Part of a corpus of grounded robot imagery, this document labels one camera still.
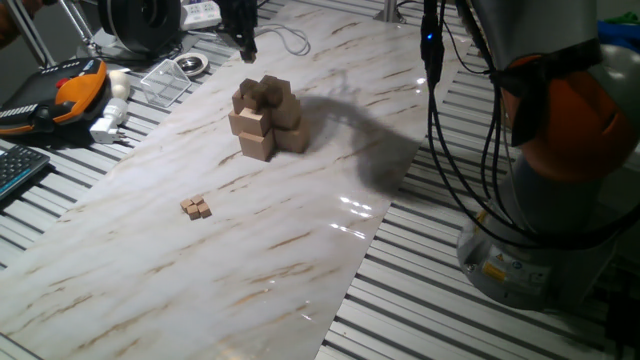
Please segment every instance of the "wooden block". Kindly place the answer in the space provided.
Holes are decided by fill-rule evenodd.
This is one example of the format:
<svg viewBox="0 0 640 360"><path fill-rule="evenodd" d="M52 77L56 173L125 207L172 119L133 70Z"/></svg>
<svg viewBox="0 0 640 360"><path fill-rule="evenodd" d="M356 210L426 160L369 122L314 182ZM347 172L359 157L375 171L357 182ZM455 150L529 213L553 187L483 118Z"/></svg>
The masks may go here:
<svg viewBox="0 0 640 360"><path fill-rule="evenodd" d="M261 110L269 103L267 101L267 85L257 84L247 93L244 98L244 107L251 110Z"/></svg>
<svg viewBox="0 0 640 360"><path fill-rule="evenodd" d="M282 89L282 94L284 95L284 97L291 95L291 83L286 80L281 80L271 75L265 75L262 80L260 80L260 83L266 85L275 85L276 87Z"/></svg>
<svg viewBox="0 0 640 360"><path fill-rule="evenodd" d="M192 197L191 201L193 201L193 203L198 205L198 206L200 206L200 204L204 204L204 199L200 195L196 195L196 196Z"/></svg>
<svg viewBox="0 0 640 360"><path fill-rule="evenodd" d="M198 205L191 205L187 208L187 214L191 220L195 220L200 217L200 211L198 211Z"/></svg>
<svg viewBox="0 0 640 360"><path fill-rule="evenodd" d="M271 110L271 124L281 129L293 130L300 119L300 100L295 96L286 96L277 109Z"/></svg>
<svg viewBox="0 0 640 360"><path fill-rule="evenodd" d="M244 109L244 101L242 100L242 94L240 90L236 91L235 94L231 97L231 102L233 102L233 111L236 114L240 114L242 109Z"/></svg>
<svg viewBox="0 0 640 360"><path fill-rule="evenodd" d="M284 94L284 96L291 95L291 83L290 82L288 82L287 80L278 79L278 84L280 85L280 88L282 89L282 93Z"/></svg>
<svg viewBox="0 0 640 360"><path fill-rule="evenodd" d="M200 216L202 216L203 219L211 216L211 209L209 209L209 205L207 205L207 203L198 205L198 211L200 212Z"/></svg>
<svg viewBox="0 0 640 360"><path fill-rule="evenodd" d="M229 113L229 125L231 125L231 133L233 135L240 135L242 132L242 118L235 110L231 110Z"/></svg>
<svg viewBox="0 0 640 360"><path fill-rule="evenodd" d="M294 130L273 129L276 147L281 150L303 153L309 145L311 137L309 121L300 118L298 127Z"/></svg>
<svg viewBox="0 0 640 360"><path fill-rule="evenodd" d="M246 132L240 133L238 137L240 138L242 154L254 159L267 161L275 147L272 130L269 130L264 137Z"/></svg>
<svg viewBox="0 0 640 360"><path fill-rule="evenodd" d="M251 89L253 89L254 86L256 86L258 84L257 81L255 80L251 80L251 79L245 79L241 84L240 84L240 95L242 97L244 97L245 95L247 95L249 93L249 91L251 91Z"/></svg>
<svg viewBox="0 0 640 360"><path fill-rule="evenodd" d="M282 88L275 85L267 85L267 102L270 106L277 108L282 104L282 99L284 98L284 93L282 92Z"/></svg>
<svg viewBox="0 0 640 360"><path fill-rule="evenodd" d="M191 199L183 200L180 203L180 207L182 208L182 210L184 210L184 212L187 212L187 208L191 205L193 205L193 201L191 201Z"/></svg>
<svg viewBox="0 0 640 360"><path fill-rule="evenodd" d="M240 113L240 132L264 136L271 129L271 110L263 109L259 112L245 108Z"/></svg>

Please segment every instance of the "warning sticker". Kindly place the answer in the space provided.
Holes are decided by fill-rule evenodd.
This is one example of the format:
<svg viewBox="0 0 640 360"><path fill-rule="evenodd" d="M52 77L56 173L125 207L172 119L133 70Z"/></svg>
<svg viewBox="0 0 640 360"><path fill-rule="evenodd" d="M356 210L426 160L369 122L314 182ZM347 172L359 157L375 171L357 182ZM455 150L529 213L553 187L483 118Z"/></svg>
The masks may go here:
<svg viewBox="0 0 640 360"><path fill-rule="evenodd" d="M482 266L482 273L509 288L529 294L539 294L547 281L550 266L523 262L502 250L491 246L489 256Z"/></svg>

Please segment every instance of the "keyboard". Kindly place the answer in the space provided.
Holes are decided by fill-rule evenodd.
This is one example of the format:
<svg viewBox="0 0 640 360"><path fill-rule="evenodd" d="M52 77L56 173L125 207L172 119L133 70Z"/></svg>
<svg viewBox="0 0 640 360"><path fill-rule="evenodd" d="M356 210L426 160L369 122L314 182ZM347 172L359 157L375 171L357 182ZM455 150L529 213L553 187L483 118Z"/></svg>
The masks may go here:
<svg viewBox="0 0 640 360"><path fill-rule="evenodd" d="M48 163L48 156L19 145L0 155L0 200Z"/></svg>

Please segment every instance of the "marble-patterned mat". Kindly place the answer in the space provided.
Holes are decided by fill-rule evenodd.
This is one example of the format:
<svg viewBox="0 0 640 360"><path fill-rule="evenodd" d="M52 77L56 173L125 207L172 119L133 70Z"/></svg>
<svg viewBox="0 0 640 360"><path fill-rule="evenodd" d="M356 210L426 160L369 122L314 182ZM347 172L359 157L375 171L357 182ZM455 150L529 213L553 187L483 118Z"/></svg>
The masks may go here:
<svg viewBox="0 0 640 360"><path fill-rule="evenodd" d="M274 22L311 53L267 34L255 64L225 63L0 273L0 332L46 359L313 358L426 133L427 94L415 27L301 4ZM307 153L241 155L230 98L264 74L302 100ZM178 204L195 194L213 215L191 222Z"/></svg>

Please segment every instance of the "white cable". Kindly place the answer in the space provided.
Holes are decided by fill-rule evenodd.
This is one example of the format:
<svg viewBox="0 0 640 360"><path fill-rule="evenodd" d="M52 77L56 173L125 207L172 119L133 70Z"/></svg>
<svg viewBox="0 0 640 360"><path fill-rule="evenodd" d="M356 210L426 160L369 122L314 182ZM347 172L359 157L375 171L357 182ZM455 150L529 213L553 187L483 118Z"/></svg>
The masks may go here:
<svg viewBox="0 0 640 360"><path fill-rule="evenodd" d="M207 32L204 32L204 31L193 31L193 30L189 30L189 31L187 31L187 32L188 32L189 34L191 34L191 35L196 35L196 36L197 36L197 35L205 35L205 36L211 36L211 37L214 37L214 38L218 38L218 37L219 37L218 35L216 35L216 34L214 34L214 33L207 33Z"/></svg>
<svg viewBox="0 0 640 360"><path fill-rule="evenodd" d="M265 28L267 26L273 26L275 28L274 29ZM287 44L287 40L284 38L284 35L282 35L282 33L278 31L278 29L284 29L286 31L289 31L291 34L299 37L300 39L302 39L302 41L304 41L304 45L299 50L292 50ZM307 37L307 34L305 34L304 31L302 30L292 29L282 24L265 24L265 25L260 25L256 28L256 37L268 32L274 32L278 36L280 36L280 39L282 39L282 44L284 45L284 48L287 49L287 51L292 55L305 56L311 51L311 43L309 42L309 38Z"/></svg>
<svg viewBox="0 0 640 360"><path fill-rule="evenodd" d="M535 231L535 229L527 221L527 215L522 211L522 207L520 207L520 202L518 201L518 193L516 192L516 180L515 180L515 176L513 175L513 165L511 165L511 155L509 154L509 143L507 142L507 122L506 121L502 122L502 138L504 141L504 150L507 153L507 162L509 163L509 175L511 176L511 190L513 190L513 200L516 203L516 207L518 208L518 211L520 212L520 214L522 214L522 221L524 221L525 226L528 227L529 230L535 233L537 231Z"/></svg>

